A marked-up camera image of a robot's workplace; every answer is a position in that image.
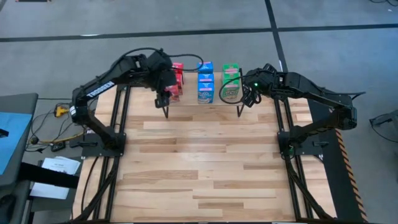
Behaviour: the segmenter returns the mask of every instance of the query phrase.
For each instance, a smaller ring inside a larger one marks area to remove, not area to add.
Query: paper
[[[0,112],[0,128],[9,132],[8,137],[0,138],[0,175],[6,170],[31,118],[31,114]]]
[[[80,162],[73,159],[57,156],[56,158],[45,158],[43,168],[74,175],[80,166]],[[30,196],[46,197],[55,199],[66,199],[69,189],[66,187],[56,187],[50,184],[35,183]]]

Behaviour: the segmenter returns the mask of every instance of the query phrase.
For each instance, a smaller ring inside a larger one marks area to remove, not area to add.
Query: concrete floor
[[[271,1],[278,27],[398,23],[398,7],[367,0]],[[0,38],[113,34],[200,29],[270,27],[263,0],[53,0],[7,1],[0,12]],[[354,101],[358,127],[343,139],[370,222],[398,220],[398,149],[369,127],[369,118],[397,109],[398,29],[281,32],[287,66],[335,91],[367,91]],[[36,92],[41,98],[70,98],[72,90],[106,70],[122,53],[163,47],[169,54],[194,53],[220,64],[239,62],[244,70],[266,62],[278,67],[270,32],[180,35],[98,40],[0,42],[0,95]],[[182,58],[194,67],[190,58]],[[57,100],[39,100],[36,115]],[[62,119],[50,118],[38,133],[53,138]],[[80,130],[72,127],[65,134]],[[389,125],[380,132],[398,140]],[[26,153],[36,163],[53,156],[79,156],[79,149]],[[66,221],[69,210],[42,212],[34,223]]]

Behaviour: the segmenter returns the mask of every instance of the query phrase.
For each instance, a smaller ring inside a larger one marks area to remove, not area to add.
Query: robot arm
[[[357,124],[356,108],[353,107],[349,95],[363,93],[335,93],[321,88],[311,80],[295,72],[277,72],[267,64],[263,69],[248,71],[243,76],[243,103],[251,107],[259,103],[260,95],[284,101],[287,98],[307,98],[323,103],[332,108],[329,117],[306,126],[294,126],[290,129],[289,144],[298,146],[309,136],[337,128],[341,130],[353,129]]]
[[[72,121],[92,129],[100,136],[105,148],[115,149],[122,144],[118,141],[118,134],[90,113],[88,101],[115,85],[139,85],[156,91],[155,106],[161,108],[169,105],[169,92],[164,91],[165,87],[175,85],[176,82],[171,59],[162,49],[155,50],[149,58],[142,54],[124,54],[107,72],[73,91],[70,105]]]

